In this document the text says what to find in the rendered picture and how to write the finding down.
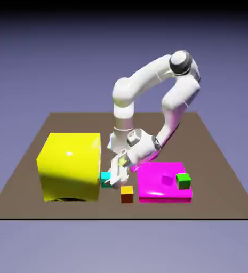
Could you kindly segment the small green cube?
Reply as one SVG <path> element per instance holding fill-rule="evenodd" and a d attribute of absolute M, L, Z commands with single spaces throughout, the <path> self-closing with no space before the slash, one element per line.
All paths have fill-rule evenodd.
<path fill-rule="evenodd" d="M 176 184 L 179 190 L 189 189 L 191 186 L 191 177 L 188 173 L 176 174 Z"/>

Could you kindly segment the large magenta box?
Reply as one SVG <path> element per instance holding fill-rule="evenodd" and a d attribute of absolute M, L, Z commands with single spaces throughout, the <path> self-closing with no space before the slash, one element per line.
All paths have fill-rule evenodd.
<path fill-rule="evenodd" d="M 193 191 L 179 190 L 176 174 L 186 173 L 182 162 L 147 162 L 131 168 L 137 175 L 138 201 L 140 203 L 190 203 Z M 162 184 L 162 175 L 174 177 L 175 183 L 169 187 Z"/>

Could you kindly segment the small cyan cube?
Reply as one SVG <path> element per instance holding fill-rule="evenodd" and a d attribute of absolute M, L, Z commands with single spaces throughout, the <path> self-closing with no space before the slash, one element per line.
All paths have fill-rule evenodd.
<path fill-rule="evenodd" d="M 111 178 L 111 173 L 110 171 L 106 171 L 106 172 L 101 172 L 101 177 L 100 177 L 100 184 L 101 184 L 101 188 L 112 188 L 112 185 L 104 185 L 103 181 L 104 180 L 110 180 Z"/>

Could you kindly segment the small magenta cube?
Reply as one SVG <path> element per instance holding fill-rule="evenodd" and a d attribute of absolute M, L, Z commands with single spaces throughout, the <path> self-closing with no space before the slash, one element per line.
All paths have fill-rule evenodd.
<path fill-rule="evenodd" d="M 162 184 L 171 187 L 175 183 L 174 177 L 170 175 L 162 175 Z"/>

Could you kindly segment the large yellow box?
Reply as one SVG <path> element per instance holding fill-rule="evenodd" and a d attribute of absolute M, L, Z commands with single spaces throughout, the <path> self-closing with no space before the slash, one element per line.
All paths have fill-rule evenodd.
<path fill-rule="evenodd" d="M 99 199 L 101 134 L 50 133 L 36 161 L 44 201 Z"/>

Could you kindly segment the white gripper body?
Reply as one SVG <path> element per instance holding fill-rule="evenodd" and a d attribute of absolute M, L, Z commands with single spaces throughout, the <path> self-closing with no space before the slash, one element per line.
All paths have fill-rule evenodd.
<path fill-rule="evenodd" d="M 127 157 L 127 150 L 123 149 L 111 160 L 110 166 L 110 185 L 113 188 L 119 188 L 126 184 L 129 178 L 129 159 Z"/>

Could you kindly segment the small orange cube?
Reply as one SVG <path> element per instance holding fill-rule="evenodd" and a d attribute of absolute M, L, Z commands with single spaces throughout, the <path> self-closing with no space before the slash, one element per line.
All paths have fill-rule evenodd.
<path fill-rule="evenodd" d="M 133 186 L 121 186 L 121 203 L 133 203 L 134 191 Z"/>

